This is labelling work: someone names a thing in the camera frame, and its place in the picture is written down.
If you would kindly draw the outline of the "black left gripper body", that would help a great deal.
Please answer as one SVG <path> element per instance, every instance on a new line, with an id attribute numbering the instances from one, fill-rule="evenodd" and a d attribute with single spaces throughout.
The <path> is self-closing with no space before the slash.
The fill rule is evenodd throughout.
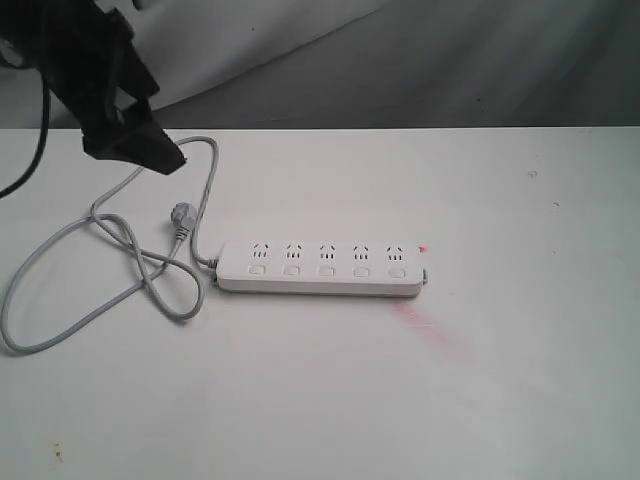
<path id="1" fill-rule="evenodd" d="M 134 46 L 123 9 L 108 1 L 21 1 L 19 67 L 41 79 L 41 125 L 57 99 L 84 130 L 139 130 L 154 123 L 159 90 Z"/>

